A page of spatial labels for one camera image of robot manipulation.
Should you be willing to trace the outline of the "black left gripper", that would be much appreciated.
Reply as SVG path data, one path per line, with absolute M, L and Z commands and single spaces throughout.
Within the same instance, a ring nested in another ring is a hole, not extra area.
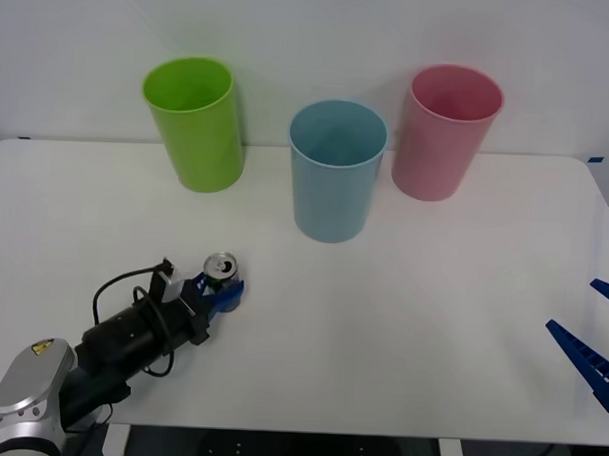
M 200 345 L 210 337 L 212 316 L 232 312 L 240 305 L 245 282 L 221 282 L 206 295 L 207 284 L 207 275 L 200 272 L 188 280 L 187 290 L 183 290 L 179 298 L 185 309 L 179 328 L 192 345 Z

